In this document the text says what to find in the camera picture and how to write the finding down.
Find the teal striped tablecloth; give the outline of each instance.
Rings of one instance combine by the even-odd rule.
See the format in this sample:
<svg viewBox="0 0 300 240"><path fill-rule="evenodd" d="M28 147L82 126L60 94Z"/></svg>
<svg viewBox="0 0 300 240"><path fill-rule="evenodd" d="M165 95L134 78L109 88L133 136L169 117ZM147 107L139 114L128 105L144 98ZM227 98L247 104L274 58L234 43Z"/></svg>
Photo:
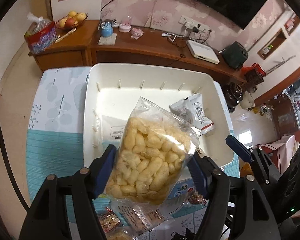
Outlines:
<svg viewBox="0 0 300 240"><path fill-rule="evenodd" d="M26 171L29 195L34 199L47 175L58 177L73 175L83 167L83 114L86 85L90 67L51 69L44 72L38 87L26 142ZM234 135L231 120L230 133ZM225 173L239 176L238 156L225 167ZM75 223L71 197L67 197L68 217ZM93 201L97 212L104 211L110 200ZM205 209L183 207L173 217L169 231L184 234L185 228L196 232ZM142 235L143 240L171 239L166 229L157 227Z"/></svg>

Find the pink wallpaper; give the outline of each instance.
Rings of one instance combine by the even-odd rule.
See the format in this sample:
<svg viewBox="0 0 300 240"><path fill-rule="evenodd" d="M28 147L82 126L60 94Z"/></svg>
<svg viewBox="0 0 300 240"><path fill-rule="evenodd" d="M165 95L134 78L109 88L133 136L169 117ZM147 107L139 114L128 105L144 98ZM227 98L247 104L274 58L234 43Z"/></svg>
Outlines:
<svg viewBox="0 0 300 240"><path fill-rule="evenodd" d="M102 0L102 6L109 1ZM213 48L221 50L238 41L249 49L283 10L283 0L268 0L244 30L196 0L115 0L102 11L101 18L117 18L120 21L130 15L133 25L149 27L153 13L152 28L183 34L184 29L178 21L185 15L210 27L212 33L208 43Z"/></svg>

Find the white storage box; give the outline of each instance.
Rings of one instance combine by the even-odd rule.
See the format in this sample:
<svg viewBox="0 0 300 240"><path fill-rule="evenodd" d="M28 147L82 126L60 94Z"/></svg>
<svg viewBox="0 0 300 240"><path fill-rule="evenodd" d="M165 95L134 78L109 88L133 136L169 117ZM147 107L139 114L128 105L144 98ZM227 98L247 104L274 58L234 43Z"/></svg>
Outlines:
<svg viewBox="0 0 300 240"><path fill-rule="evenodd" d="M170 111L169 105L194 93L202 94L204 113L215 123L211 135L200 136L200 147L218 166L224 166L233 160L234 154L226 145L230 131L209 75L150 65L94 65L90 70L84 110L84 166L90 166L100 157L109 143L119 146L124 126L139 97Z"/></svg>

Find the beige tile floor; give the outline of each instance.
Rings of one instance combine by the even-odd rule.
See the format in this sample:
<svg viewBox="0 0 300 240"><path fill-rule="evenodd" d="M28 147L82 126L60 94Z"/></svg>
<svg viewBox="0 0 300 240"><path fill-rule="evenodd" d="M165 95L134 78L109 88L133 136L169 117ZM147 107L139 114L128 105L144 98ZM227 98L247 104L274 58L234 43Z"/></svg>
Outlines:
<svg viewBox="0 0 300 240"><path fill-rule="evenodd" d="M1 83L0 123L11 163L20 190L28 202L26 183L26 134L34 96L42 76L28 48L23 45ZM251 130L253 144L276 139L273 123L240 106L231 114L235 134ZM13 191L0 152L0 214L9 233L19 236L26 212Z"/></svg>

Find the white router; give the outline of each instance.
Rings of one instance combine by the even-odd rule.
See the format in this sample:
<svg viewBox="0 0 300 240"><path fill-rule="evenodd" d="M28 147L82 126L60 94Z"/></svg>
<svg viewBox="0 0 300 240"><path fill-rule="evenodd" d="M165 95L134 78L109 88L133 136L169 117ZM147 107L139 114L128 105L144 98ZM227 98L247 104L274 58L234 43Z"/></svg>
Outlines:
<svg viewBox="0 0 300 240"><path fill-rule="evenodd" d="M188 40L188 48L193 57L203 59L214 64L218 64L220 62L213 49L209 46Z"/></svg>

